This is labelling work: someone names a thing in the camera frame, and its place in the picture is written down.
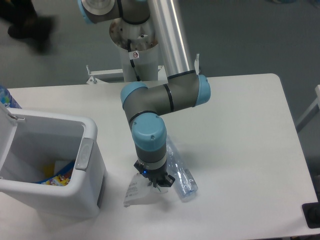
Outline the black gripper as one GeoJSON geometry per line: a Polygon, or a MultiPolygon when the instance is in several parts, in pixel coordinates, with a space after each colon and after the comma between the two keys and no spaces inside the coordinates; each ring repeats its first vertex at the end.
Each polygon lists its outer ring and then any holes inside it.
{"type": "Polygon", "coordinates": [[[152,187],[153,183],[155,183],[156,187],[170,188],[175,182],[175,178],[167,173],[167,162],[157,169],[146,169],[138,160],[133,166],[143,177],[150,180],[147,184],[148,187],[152,187]]]}

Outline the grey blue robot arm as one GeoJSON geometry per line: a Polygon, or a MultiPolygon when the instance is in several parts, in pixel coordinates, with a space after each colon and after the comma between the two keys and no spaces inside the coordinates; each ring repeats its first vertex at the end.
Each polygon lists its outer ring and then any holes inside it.
{"type": "Polygon", "coordinates": [[[167,129],[162,115],[209,101],[211,88],[192,62],[179,2],[176,0],[80,0],[83,18],[111,21],[109,34],[125,50],[134,81],[120,93],[137,161],[134,166],[154,187],[171,187],[167,172],[167,129]],[[147,87],[139,67],[142,52],[160,47],[167,83],[147,87]]]}

